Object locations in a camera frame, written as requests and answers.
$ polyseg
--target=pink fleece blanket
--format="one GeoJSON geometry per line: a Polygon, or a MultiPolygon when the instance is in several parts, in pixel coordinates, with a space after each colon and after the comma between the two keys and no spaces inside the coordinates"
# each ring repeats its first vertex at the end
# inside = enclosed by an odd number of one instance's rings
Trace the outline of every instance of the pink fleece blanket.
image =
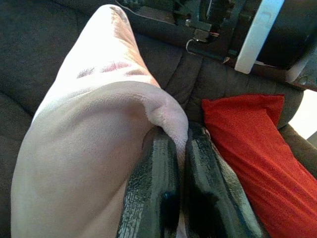
{"type": "Polygon", "coordinates": [[[23,140],[11,191],[12,237],[115,237],[128,176],[155,125],[175,142],[182,168],[186,115],[147,70],[125,13],[102,6],[23,140]]]}

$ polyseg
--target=couch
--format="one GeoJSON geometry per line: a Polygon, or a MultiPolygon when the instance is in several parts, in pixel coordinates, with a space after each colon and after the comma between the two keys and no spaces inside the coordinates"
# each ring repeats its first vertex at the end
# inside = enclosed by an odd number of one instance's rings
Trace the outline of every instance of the couch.
{"type": "MultiPolygon", "coordinates": [[[[0,237],[10,237],[10,187],[20,144],[63,59],[89,17],[111,0],[0,1],[0,237]]],[[[259,76],[244,75],[213,59],[159,40],[162,28],[142,21],[132,28],[141,55],[161,88],[173,96],[190,121],[203,123],[201,100],[242,94],[284,94],[278,129],[295,157],[317,178],[317,149],[288,124],[303,91],[259,76]]]]}

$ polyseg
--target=red pillow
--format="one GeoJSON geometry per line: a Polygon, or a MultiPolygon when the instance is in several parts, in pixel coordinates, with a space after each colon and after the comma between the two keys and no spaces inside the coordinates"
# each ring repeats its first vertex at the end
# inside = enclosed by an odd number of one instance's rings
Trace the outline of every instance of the red pillow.
{"type": "Polygon", "coordinates": [[[265,95],[203,100],[205,124],[270,236],[317,238],[317,180],[276,129],[283,103],[265,95]]]}

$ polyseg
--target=white plastic handle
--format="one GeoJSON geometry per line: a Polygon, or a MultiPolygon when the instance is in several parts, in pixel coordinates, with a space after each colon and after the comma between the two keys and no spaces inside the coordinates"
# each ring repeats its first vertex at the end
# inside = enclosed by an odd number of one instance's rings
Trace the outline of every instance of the white plastic handle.
{"type": "Polygon", "coordinates": [[[262,0],[238,56],[236,71],[251,72],[283,3],[284,0],[262,0]]]}

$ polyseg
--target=armrest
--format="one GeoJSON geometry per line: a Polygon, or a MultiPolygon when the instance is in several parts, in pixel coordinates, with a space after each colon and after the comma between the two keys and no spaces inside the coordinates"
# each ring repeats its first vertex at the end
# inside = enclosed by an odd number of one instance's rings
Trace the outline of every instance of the armrest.
{"type": "Polygon", "coordinates": [[[317,178],[317,149],[289,124],[279,130],[295,158],[317,178]]]}

